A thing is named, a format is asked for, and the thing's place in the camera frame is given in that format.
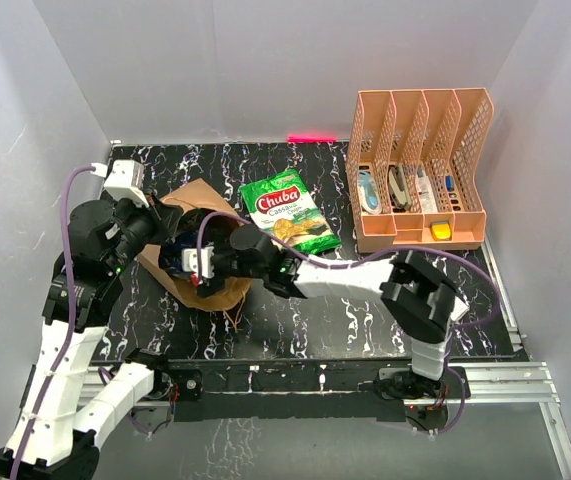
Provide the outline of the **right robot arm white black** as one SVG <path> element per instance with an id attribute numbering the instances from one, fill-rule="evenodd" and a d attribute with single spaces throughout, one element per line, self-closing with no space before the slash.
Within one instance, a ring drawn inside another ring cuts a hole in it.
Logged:
<path id="1" fill-rule="evenodd" d="M 416 252 L 405 250 L 390 260 L 324 260 L 277 247 L 254 225 L 240 226 L 210 245 L 203 236 L 197 235 L 196 249 L 188 256 L 199 295 L 212 295 L 229 278 L 249 278 L 285 299 L 378 302 L 410 338 L 411 363 L 375 380 L 374 390 L 386 399 L 444 401 L 447 344 L 454 322 L 468 307 L 454 283 Z"/>

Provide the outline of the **brown paper bag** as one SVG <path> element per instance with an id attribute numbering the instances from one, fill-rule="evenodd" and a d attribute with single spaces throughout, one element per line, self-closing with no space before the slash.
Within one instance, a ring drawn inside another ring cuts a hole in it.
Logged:
<path id="1" fill-rule="evenodd" d="M 236 210 L 205 180 L 193 180 L 162 198 L 169 206 L 183 209 L 186 216 L 179 228 L 180 233 L 199 231 L 205 216 L 211 212 L 224 212 L 233 216 Z M 216 279 L 211 265 L 209 250 L 202 248 L 199 254 L 178 255 L 185 259 L 187 266 L 180 267 L 177 275 L 172 275 L 159 265 L 161 247 L 148 245 L 137 256 L 137 262 L 144 267 L 172 296 L 184 306 L 204 312 L 220 312 L 234 326 L 240 321 L 232 317 L 233 308 L 244 304 L 251 281 L 248 279 Z"/>

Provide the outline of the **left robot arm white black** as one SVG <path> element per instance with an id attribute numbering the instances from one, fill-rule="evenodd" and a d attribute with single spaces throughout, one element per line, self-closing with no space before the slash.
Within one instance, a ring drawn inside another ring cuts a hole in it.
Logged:
<path id="1" fill-rule="evenodd" d="M 135 403 L 169 392 L 165 358 L 136 350 L 99 394 L 78 405 L 123 291 L 123 271 L 146 246 L 172 242 L 182 215 L 181 207 L 153 195 L 142 204 L 91 200 L 64 210 L 63 251 L 43 307 L 40 353 L 15 430 L 0 448 L 0 478 L 92 478 L 103 444 Z"/>

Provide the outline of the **green Chuba cassava chips bag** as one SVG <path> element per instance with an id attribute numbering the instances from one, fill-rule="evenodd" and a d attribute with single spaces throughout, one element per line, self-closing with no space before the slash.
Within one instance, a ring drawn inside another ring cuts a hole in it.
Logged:
<path id="1" fill-rule="evenodd" d="M 301 253 L 315 255 L 341 245 L 295 170 L 243 185 L 240 193 L 260 229 Z"/>

